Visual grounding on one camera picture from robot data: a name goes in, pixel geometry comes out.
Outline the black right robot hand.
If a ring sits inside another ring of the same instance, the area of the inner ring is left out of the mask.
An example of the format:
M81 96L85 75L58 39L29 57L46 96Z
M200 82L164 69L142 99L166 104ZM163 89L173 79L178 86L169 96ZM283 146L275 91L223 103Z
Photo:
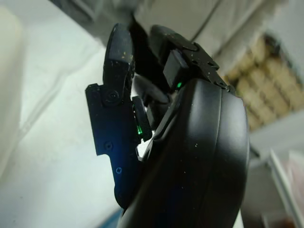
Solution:
M231 228L246 188L243 100L195 42L160 25L145 44L116 24L103 83L85 94L97 155L110 158L120 228Z

